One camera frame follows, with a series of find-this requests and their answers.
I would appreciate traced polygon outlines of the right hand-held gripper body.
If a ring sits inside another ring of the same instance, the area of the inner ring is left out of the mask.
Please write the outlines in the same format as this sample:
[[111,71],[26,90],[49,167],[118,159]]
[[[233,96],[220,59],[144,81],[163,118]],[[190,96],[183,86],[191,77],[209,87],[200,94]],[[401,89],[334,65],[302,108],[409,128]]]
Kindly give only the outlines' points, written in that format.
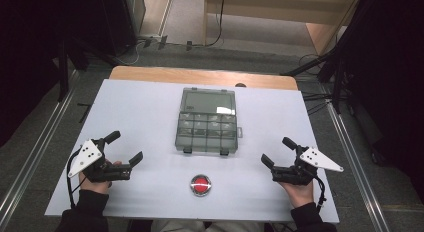
[[344,168],[331,160],[317,148],[302,147],[291,144],[288,148],[294,150],[296,158],[290,167],[271,165],[272,180],[293,185],[308,185],[313,179],[318,179],[317,169],[343,172]]

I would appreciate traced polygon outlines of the person's right hand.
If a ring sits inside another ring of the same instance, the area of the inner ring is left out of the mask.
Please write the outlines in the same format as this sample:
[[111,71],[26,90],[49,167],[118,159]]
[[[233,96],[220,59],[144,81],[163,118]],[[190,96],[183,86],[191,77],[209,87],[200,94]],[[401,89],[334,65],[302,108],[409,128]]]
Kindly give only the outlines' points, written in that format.
[[286,191],[290,203],[294,208],[300,208],[314,202],[312,182],[308,185],[293,185],[290,183],[280,182],[280,185]]

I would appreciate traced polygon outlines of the clear grey plastic organizer box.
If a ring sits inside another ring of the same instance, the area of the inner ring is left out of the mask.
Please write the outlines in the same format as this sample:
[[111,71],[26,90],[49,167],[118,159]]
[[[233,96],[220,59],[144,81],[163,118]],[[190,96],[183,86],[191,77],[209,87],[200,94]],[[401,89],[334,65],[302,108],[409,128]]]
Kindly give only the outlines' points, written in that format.
[[183,89],[175,138],[178,151],[228,156],[237,151],[239,137],[234,91]]

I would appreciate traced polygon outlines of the black tripod stand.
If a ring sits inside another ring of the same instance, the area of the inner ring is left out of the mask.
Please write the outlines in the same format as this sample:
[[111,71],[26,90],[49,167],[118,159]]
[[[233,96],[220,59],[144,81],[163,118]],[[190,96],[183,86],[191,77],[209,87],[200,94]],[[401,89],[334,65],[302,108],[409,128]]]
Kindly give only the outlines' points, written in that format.
[[281,76],[297,76],[308,69],[323,64],[317,75],[320,83],[327,83],[334,78],[333,91],[330,97],[335,111],[340,114],[342,80],[344,76],[344,60],[342,58],[344,45],[335,45],[329,52],[289,72],[281,72]]

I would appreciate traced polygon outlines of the person's left hand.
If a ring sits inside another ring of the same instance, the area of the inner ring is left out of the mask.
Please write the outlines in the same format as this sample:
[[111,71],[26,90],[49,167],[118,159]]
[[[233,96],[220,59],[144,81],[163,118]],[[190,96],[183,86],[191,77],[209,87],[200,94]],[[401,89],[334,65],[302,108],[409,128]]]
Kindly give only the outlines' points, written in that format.
[[106,182],[91,182],[86,178],[83,172],[79,173],[79,183],[81,190],[88,190],[99,194],[107,194],[112,186],[111,181]]

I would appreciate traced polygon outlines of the aluminium floor rail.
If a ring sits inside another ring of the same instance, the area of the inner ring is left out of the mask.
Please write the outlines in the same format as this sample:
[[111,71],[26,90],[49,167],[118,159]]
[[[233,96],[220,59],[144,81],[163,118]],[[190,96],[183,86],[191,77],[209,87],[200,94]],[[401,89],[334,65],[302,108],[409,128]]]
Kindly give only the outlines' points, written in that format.
[[365,208],[374,226],[375,232],[391,232],[387,220],[382,211],[382,207],[374,193],[368,177],[360,163],[353,142],[347,132],[346,126],[340,114],[336,112],[331,104],[327,105],[327,110],[338,134],[343,151],[347,157],[359,192],[363,199]]
[[0,147],[0,230],[7,227],[50,139],[66,111],[81,73],[73,70],[69,92],[59,102],[56,84],[24,119],[8,142]]

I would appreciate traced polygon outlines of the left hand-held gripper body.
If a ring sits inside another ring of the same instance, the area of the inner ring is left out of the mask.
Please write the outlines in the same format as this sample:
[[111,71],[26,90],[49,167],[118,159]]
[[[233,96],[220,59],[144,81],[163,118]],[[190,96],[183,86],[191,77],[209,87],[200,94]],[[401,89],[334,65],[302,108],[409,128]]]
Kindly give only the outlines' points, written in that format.
[[105,158],[105,144],[111,140],[87,140],[78,150],[75,161],[68,169],[68,178],[73,178],[82,172],[92,182],[129,180],[132,172],[130,164],[114,165]]

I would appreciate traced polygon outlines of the white table board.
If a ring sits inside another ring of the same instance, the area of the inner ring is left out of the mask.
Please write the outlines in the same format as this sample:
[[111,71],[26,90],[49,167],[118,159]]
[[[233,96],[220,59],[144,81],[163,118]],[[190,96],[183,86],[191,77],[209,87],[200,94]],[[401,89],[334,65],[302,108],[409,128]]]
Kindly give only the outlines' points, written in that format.
[[[266,154],[278,166],[290,166],[294,151],[284,137],[302,146],[316,144],[300,92],[238,88],[237,124],[242,130],[235,153],[186,155],[175,147],[183,85],[105,80],[78,142],[118,130],[121,137],[105,148],[110,161],[143,160],[128,181],[112,185],[105,215],[124,218],[285,222],[291,204],[261,162]],[[212,188],[195,196],[191,179],[206,175]]]

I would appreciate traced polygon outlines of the black metal stand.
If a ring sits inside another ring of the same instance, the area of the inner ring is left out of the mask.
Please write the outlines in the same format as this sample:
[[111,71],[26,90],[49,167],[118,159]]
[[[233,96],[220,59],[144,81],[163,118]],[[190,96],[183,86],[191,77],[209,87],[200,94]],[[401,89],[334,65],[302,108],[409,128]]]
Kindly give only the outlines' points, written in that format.
[[68,58],[66,51],[66,41],[62,40],[58,45],[58,60],[59,60],[59,84],[60,91],[58,101],[62,102],[69,91],[69,77],[68,77]]

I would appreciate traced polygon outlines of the black strip on floor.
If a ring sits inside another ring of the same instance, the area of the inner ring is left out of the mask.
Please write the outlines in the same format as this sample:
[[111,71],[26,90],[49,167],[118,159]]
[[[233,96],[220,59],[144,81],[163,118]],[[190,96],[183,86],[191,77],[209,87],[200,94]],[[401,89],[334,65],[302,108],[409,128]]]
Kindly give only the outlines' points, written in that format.
[[90,110],[92,108],[92,104],[77,103],[77,106],[84,107],[85,108],[85,110],[83,112],[83,115],[81,116],[81,118],[79,120],[79,123],[83,123],[83,122],[85,122],[85,120],[86,120],[86,118],[87,118],[87,116],[88,116],[88,114],[89,114],[89,112],[90,112]]

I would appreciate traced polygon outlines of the red round push button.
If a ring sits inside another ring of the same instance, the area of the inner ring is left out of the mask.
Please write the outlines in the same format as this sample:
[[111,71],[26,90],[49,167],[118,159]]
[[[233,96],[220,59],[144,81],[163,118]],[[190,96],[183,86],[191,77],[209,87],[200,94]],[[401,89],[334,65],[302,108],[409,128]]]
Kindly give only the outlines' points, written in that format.
[[211,180],[203,174],[194,176],[190,182],[190,189],[195,196],[206,196],[212,188]]

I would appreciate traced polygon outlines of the light wooden furniture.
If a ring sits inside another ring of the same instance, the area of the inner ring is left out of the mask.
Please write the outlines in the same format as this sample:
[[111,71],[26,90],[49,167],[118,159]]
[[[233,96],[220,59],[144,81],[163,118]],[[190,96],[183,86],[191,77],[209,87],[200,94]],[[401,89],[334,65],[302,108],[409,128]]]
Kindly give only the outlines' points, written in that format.
[[359,0],[204,0],[204,14],[224,2],[225,15],[303,22],[315,51],[323,55],[342,26],[347,26]]

